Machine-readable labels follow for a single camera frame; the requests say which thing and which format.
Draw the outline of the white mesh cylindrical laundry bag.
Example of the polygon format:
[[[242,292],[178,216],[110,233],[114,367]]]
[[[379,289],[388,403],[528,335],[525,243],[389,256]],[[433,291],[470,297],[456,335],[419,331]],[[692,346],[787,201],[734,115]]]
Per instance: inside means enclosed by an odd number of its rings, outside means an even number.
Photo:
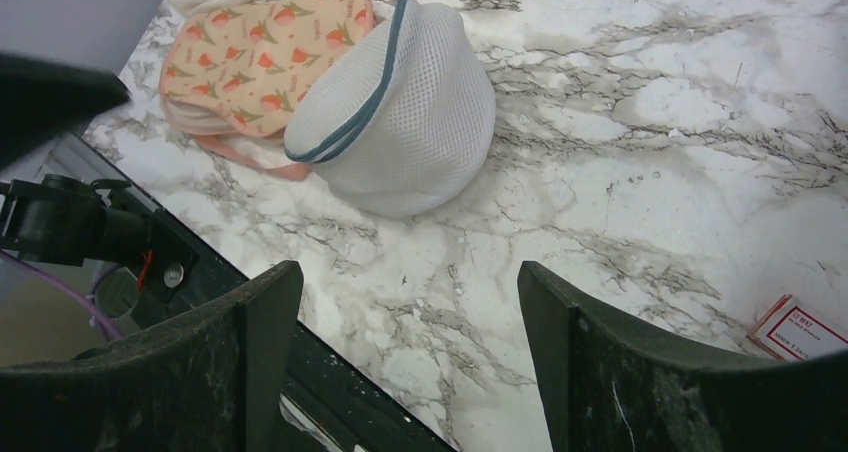
[[[491,146],[496,99],[460,13],[397,0],[310,87],[284,133],[340,200],[392,218],[457,196]]]

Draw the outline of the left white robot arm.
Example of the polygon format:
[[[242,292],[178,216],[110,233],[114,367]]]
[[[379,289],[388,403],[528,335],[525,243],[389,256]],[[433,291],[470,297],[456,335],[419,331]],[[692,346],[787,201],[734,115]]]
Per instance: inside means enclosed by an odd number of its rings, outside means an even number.
[[[196,253],[81,139],[94,118],[129,100],[111,72],[2,54],[1,164],[41,146],[48,157],[35,178],[2,180],[1,246],[26,261],[123,266],[140,291],[169,303]]]

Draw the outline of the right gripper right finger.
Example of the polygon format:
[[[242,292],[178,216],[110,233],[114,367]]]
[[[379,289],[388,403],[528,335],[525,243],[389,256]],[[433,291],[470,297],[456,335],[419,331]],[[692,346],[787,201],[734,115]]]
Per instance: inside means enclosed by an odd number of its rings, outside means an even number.
[[[843,451],[847,356],[780,362],[668,332],[531,261],[521,313],[556,451]]]

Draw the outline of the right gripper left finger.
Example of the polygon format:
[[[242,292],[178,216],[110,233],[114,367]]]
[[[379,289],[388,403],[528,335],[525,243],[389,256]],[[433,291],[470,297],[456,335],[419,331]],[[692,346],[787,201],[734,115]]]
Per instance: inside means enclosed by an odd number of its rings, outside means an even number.
[[[304,276],[278,264],[65,362],[1,371],[5,451],[281,451]]]

